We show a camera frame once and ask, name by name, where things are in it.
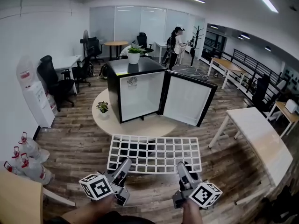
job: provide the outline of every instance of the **hand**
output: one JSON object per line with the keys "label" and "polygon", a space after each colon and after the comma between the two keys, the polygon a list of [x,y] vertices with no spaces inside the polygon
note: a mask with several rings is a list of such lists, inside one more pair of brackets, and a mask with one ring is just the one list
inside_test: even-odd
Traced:
{"label": "hand", "polygon": [[194,201],[188,198],[183,208],[183,224],[203,224],[199,206]]}

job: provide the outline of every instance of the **fridge vent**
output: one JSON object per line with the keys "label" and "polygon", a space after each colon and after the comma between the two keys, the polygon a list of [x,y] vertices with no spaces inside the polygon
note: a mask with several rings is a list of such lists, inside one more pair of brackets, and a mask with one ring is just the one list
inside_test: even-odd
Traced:
{"label": "fridge vent", "polygon": [[129,83],[129,86],[137,85],[137,78],[136,78],[136,77],[131,77],[131,78],[128,80],[128,83]]}

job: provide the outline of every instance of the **white flower pot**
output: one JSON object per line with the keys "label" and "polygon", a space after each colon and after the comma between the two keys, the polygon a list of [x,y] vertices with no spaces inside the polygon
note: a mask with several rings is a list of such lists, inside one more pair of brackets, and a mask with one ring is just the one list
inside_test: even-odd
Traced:
{"label": "white flower pot", "polygon": [[105,113],[102,113],[102,112],[100,111],[100,117],[101,117],[102,120],[106,120],[106,119],[108,119],[108,118],[109,118],[108,111],[106,111]]}
{"label": "white flower pot", "polygon": [[129,63],[138,64],[140,53],[128,53]]}

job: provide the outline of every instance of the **white grid rack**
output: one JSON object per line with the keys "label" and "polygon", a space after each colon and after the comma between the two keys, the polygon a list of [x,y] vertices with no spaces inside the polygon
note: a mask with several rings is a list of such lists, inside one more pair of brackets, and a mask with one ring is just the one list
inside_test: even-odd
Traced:
{"label": "white grid rack", "polygon": [[179,162],[187,162],[191,173],[201,172],[197,138],[114,134],[107,169],[116,170],[126,158],[132,160],[130,173],[176,174]]}

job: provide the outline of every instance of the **fridge door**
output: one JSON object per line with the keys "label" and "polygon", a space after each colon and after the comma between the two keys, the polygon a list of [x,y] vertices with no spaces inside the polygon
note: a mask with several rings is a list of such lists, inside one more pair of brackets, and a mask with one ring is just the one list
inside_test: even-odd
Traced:
{"label": "fridge door", "polygon": [[193,126],[200,126],[217,86],[205,81],[166,71],[160,112]]}

